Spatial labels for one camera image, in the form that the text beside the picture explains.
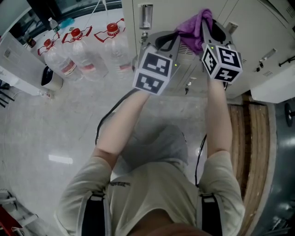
beige t-shirt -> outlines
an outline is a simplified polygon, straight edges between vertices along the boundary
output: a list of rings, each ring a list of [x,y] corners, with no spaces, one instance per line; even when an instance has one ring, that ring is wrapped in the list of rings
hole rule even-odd
[[[153,209],[165,210],[173,222],[195,226],[199,190],[172,164],[152,162],[110,182],[108,163],[92,157],[66,188],[55,217],[66,235],[75,235],[82,198],[89,191],[102,191],[110,202],[112,234],[126,236],[136,223]],[[215,153],[207,159],[200,191],[221,197],[225,211],[225,235],[240,230],[244,205],[233,175],[230,154]]]

concrete floor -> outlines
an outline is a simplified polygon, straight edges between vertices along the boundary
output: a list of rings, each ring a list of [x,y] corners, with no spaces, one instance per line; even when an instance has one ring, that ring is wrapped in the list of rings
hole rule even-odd
[[[90,157],[100,119],[131,89],[129,80],[65,82],[53,101],[24,92],[0,113],[0,189],[9,189],[28,210],[57,227],[53,212],[59,198]],[[166,124],[184,133],[189,150],[187,176],[194,182],[196,149],[205,135],[206,98],[151,96],[137,132],[144,135]],[[72,164],[49,157],[71,158]],[[205,161],[206,151],[200,161]]]

forearm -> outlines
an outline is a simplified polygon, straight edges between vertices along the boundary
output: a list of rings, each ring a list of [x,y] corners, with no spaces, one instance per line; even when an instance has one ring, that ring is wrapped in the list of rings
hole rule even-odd
[[[208,157],[224,150],[230,151],[232,128],[223,83],[208,80],[207,152]]]
[[[148,93],[138,91],[124,101],[102,131],[93,156],[97,155],[98,151],[101,151],[103,152],[103,156],[109,154],[108,157],[106,157],[106,161],[108,161],[107,159],[110,159],[109,156],[111,155],[112,160],[108,162],[110,162],[113,168],[117,161],[117,156],[128,142],[143,105],[148,98]]]

shirt sleeve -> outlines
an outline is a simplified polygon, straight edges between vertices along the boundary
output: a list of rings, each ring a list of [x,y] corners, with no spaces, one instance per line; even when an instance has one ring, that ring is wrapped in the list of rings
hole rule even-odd
[[[206,160],[199,187],[204,193],[220,196],[224,205],[225,235],[237,235],[242,225],[245,207],[239,183],[232,170],[229,152],[217,152]]]
[[[112,169],[100,157],[92,157],[76,174],[62,194],[54,217],[65,235],[76,234],[83,197],[89,191],[102,191],[110,182]]]

purple cloth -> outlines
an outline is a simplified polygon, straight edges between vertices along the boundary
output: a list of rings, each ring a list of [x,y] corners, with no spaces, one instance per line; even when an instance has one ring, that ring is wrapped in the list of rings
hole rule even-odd
[[[209,9],[199,11],[197,15],[183,22],[176,29],[179,32],[180,37],[182,33],[191,34],[190,38],[181,37],[181,41],[188,45],[188,47],[197,55],[200,54],[200,52],[203,52],[202,43],[204,42],[204,39],[201,35],[202,19],[207,20],[210,30],[212,30],[213,20],[212,13]]]

